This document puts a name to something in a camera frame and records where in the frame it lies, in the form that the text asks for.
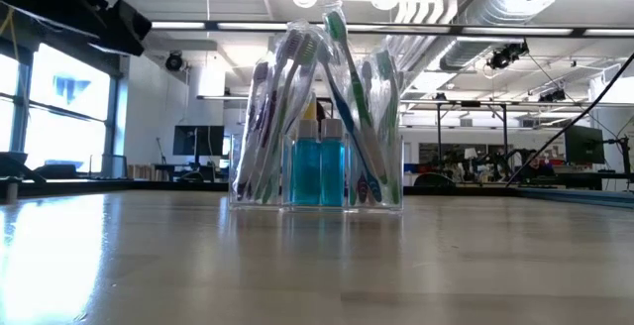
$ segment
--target table surface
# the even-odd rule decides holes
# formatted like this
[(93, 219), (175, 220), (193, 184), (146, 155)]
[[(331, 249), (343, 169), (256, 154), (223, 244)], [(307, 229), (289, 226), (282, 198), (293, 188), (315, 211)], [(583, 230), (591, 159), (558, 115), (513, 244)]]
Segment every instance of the table surface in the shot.
[(125, 191), (0, 206), (2, 324), (631, 324), (634, 214), (406, 197), (402, 217)]

